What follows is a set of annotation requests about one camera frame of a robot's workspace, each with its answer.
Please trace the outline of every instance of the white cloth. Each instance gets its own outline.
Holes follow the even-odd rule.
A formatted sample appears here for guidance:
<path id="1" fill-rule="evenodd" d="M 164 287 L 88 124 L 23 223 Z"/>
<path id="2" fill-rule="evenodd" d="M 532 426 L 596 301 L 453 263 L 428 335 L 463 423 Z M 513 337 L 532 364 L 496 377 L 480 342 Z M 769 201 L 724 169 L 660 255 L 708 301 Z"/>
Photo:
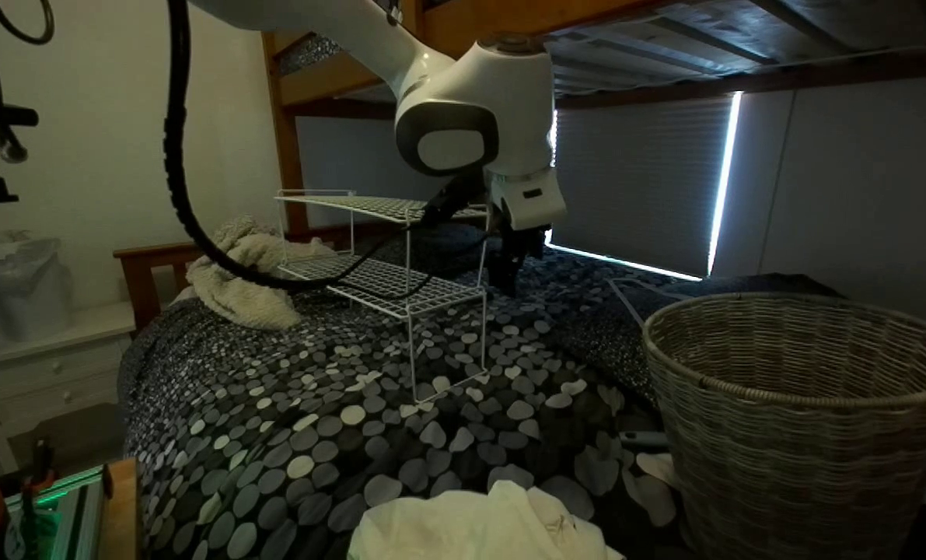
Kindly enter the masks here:
<path id="1" fill-rule="evenodd" d="M 363 515 L 355 560 L 619 560 L 597 526 L 538 488 L 498 481 L 490 494 L 452 490 L 395 499 Z"/>
<path id="2" fill-rule="evenodd" d="M 256 224 L 252 216 L 225 222 L 211 235 L 214 244 L 242 266 L 260 272 L 277 273 L 286 259 L 331 255 L 334 252 L 314 238 L 310 243 L 289 243 L 273 230 Z M 299 322 L 291 298 L 282 290 L 273 290 L 246 282 L 200 257 L 186 272 L 200 301 L 225 319 L 252 329 L 278 330 Z"/>

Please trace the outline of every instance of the wooden headboard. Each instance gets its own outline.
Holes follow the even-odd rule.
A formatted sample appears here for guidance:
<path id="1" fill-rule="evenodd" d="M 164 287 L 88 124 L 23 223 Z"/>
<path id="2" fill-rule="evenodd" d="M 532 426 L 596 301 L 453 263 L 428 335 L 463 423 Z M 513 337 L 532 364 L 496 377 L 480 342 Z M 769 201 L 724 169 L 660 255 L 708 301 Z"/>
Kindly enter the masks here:
<path id="1" fill-rule="evenodd" d="M 399 227 L 400 224 L 392 222 L 356 223 L 355 234 L 357 238 L 366 238 L 382 235 Z M 289 241 L 299 243 L 309 242 L 314 237 L 319 237 L 334 249 L 345 249 L 349 246 L 349 227 L 321 227 L 296 235 L 286 235 Z M 135 309 L 135 334 L 162 312 L 153 270 L 162 266 L 172 266 L 176 290 L 182 291 L 189 285 L 186 281 L 187 266 L 202 254 L 192 243 L 152 245 L 114 251 L 114 258 L 121 259 L 131 307 Z"/>

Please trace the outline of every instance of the white wall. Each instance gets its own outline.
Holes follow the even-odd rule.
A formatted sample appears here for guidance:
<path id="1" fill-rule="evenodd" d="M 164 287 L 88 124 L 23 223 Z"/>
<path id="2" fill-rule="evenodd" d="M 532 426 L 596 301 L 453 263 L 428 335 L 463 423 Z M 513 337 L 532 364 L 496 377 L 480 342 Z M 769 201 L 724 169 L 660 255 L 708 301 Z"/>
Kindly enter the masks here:
<path id="1" fill-rule="evenodd" d="M 926 318 L 926 79 L 744 103 L 715 275 L 805 273 Z"/>
<path id="2" fill-rule="evenodd" d="M 21 201 L 0 205 L 1 228 L 61 237 L 75 304 L 117 301 L 114 249 L 187 240 L 162 169 L 168 22 L 161 2 L 54 0 L 54 41 L 33 47 L 0 27 L 5 101 L 40 113 L 18 128 L 28 162 L 1 164 Z M 12 20 L 42 29 L 36 2 Z M 186 125 L 191 200 L 204 228 L 253 213 L 275 223 L 279 172 L 260 36 L 190 10 L 193 64 Z"/>
<path id="3" fill-rule="evenodd" d="M 427 201 L 449 181 L 428 177 L 404 163 L 394 143 L 392 121 L 298 117 L 296 134 L 304 188 Z M 309 206 L 307 221 L 311 227 L 348 223 L 348 212 Z"/>

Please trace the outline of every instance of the black and white comforter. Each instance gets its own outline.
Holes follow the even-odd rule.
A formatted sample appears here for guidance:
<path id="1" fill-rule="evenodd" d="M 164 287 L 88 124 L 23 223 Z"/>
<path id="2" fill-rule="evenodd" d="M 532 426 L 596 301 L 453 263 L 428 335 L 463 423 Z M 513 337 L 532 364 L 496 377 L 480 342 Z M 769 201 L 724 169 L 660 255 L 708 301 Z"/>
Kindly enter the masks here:
<path id="1" fill-rule="evenodd" d="M 121 371 L 144 550 L 345 558 L 368 507 L 486 492 L 507 478 L 556 495 L 633 560 L 693 558 L 658 457 L 646 471 L 636 461 L 658 451 L 619 444 L 619 430 L 657 429 L 646 401 L 556 337 L 605 304 L 615 277 L 668 282 L 552 251 L 527 263 L 519 298 L 494 294 L 488 305 L 487 375 L 423 407 L 413 405 L 401 322 L 310 295 L 298 300 L 298 327 L 260 332 L 199 301 L 176 304 L 135 341 Z M 462 305 L 416 325 L 422 397 L 480 369 L 479 312 Z M 636 499 L 644 488 L 647 507 L 628 488 Z"/>

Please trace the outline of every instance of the wicker basket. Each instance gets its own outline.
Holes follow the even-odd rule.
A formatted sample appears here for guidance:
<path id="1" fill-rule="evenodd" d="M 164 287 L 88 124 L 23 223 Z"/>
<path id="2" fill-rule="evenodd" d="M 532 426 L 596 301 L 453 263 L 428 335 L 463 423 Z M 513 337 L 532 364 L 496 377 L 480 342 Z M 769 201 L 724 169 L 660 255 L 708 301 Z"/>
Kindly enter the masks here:
<path id="1" fill-rule="evenodd" d="M 694 298 L 644 330 L 710 560 L 896 558 L 926 486 L 926 323 L 791 294 Z"/>

